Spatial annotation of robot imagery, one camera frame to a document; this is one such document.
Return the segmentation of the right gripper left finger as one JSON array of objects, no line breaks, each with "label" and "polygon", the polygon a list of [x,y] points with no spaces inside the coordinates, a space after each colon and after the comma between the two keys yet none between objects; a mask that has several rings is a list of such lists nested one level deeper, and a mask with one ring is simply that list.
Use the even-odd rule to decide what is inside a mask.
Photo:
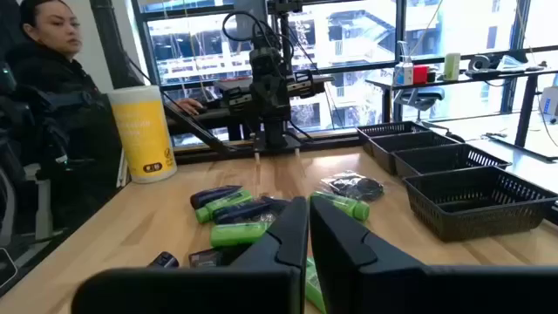
[{"label": "right gripper left finger", "polygon": [[226,267],[104,270],[77,288],[74,313],[244,314],[304,310],[309,210],[294,198]]}]

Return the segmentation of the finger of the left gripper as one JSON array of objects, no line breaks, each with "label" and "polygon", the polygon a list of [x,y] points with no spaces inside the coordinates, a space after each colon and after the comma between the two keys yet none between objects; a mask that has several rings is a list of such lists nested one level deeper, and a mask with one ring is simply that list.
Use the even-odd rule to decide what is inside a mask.
[{"label": "finger of the left gripper", "polygon": [[280,119],[289,119],[291,116],[289,92],[286,80],[281,80],[276,90],[273,111],[274,115]]},{"label": "finger of the left gripper", "polygon": [[250,85],[252,96],[251,112],[256,117],[261,117],[267,103],[267,89],[262,82],[253,81]]}]

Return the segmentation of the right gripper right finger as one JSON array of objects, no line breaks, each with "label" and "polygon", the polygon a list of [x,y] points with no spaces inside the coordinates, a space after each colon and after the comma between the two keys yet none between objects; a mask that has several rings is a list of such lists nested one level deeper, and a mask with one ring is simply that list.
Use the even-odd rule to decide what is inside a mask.
[{"label": "right gripper right finger", "polygon": [[426,265],[319,196],[310,238],[329,313],[557,314],[557,269]]}]

